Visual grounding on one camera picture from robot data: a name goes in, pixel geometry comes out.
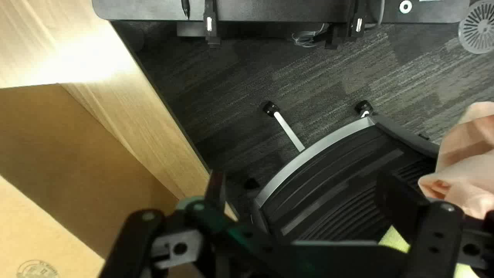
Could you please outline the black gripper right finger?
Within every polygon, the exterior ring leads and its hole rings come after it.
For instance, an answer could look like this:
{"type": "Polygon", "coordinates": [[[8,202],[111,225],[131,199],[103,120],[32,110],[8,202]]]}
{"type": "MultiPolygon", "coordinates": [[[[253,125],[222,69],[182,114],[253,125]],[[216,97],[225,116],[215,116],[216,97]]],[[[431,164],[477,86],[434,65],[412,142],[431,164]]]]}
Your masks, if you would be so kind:
{"type": "Polygon", "coordinates": [[[452,278],[463,229],[452,204],[432,202],[420,212],[403,278],[452,278]]]}

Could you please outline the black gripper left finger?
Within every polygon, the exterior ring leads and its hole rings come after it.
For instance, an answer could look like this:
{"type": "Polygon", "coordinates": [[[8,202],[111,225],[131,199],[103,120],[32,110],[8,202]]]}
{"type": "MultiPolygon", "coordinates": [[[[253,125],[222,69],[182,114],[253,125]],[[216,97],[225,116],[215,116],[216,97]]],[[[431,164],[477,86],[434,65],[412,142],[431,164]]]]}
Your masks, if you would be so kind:
{"type": "Polygon", "coordinates": [[[153,266],[151,247],[164,232],[160,210],[143,208],[128,215],[97,278],[164,278],[153,266]]]}

